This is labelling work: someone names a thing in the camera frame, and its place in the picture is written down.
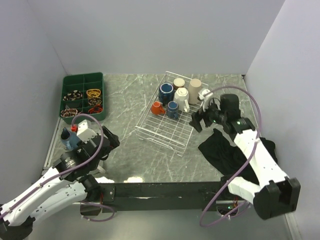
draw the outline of dish rack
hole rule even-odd
[[[178,156],[182,156],[186,151],[194,130],[194,128],[189,125],[189,122],[192,120],[191,115],[198,111],[201,105],[198,103],[190,104],[189,112],[179,110],[178,119],[169,118],[167,114],[154,115],[150,110],[154,101],[158,101],[160,85],[163,83],[173,84],[176,78],[184,79],[184,87],[188,89],[191,78],[166,71],[135,126],[135,133],[141,140],[148,140],[173,150]],[[208,85],[202,83],[202,87],[208,88]]]

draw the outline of cup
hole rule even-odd
[[[164,107],[167,105],[170,101],[174,99],[174,86],[170,83],[163,83],[159,87],[159,101],[162,103],[162,106]]]
[[[170,101],[166,108],[166,115],[172,119],[178,119],[178,103],[176,101]]]
[[[165,114],[166,110],[161,106],[161,102],[155,101],[151,106],[151,112],[155,115]]]
[[[69,151],[72,151],[78,147],[78,142],[80,142],[80,138],[77,137],[77,134],[73,131],[68,131],[65,127],[62,130],[60,135],[60,141],[65,146],[65,148]]]
[[[180,111],[189,112],[190,106],[188,103],[189,100],[189,92],[185,87],[179,87],[174,94],[173,101],[178,103],[178,109]]]
[[[177,77],[175,80],[173,80],[173,89],[177,90],[178,88],[183,88],[185,84],[185,80],[183,80],[180,77]]]
[[[198,93],[202,89],[202,82],[199,79],[192,79],[190,81],[188,91],[189,91],[189,104],[196,104],[199,102]]]

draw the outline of orange mug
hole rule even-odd
[[[151,106],[151,112],[155,115],[165,114],[166,110],[162,107],[161,102],[155,101]]]

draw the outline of green tray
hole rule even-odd
[[[100,89],[101,95],[102,95],[102,108],[103,111],[100,113],[94,113],[91,114],[94,118],[96,118],[98,121],[102,121],[106,118],[106,108],[105,108],[105,82],[104,82],[104,75],[102,72],[94,72],[94,73],[86,73],[86,74],[79,74],[79,75],[70,75],[66,76],[63,79],[63,85],[62,85],[62,93],[61,93],[61,101],[60,101],[60,111],[59,111],[59,117],[65,121],[67,124],[71,124],[73,116],[70,117],[61,117],[60,113],[62,110],[66,109],[66,105],[79,105],[77,108],[79,112],[88,113],[88,110],[92,108],[88,104],[88,96],[87,96],[87,90],[89,89]],[[74,90],[81,91],[83,94],[83,98],[79,100],[74,101],[64,101],[64,96],[72,92]],[[79,117],[75,120],[75,123],[78,124],[81,121],[85,120],[87,118],[85,117]]]

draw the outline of gray wall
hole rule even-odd
[[[284,0],[28,2],[71,74],[245,74]]]
[[[0,203],[39,178],[65,71],[26,0],[0,1]]]
[[[320,235],[320,1],[286,0],[247,75],[262,133],[280,166],[301,183],[295,217],[303,239]]]
[[[254,209],[211,228],[199,226],[200,210],[119,212],[108,222],[81,219],[79,205],[46,219],[28,240],[291,240],[283,217],[261,220]],[[107,213],[96,217],[107,218]],[[215,212],[206,223],[218,219]]]

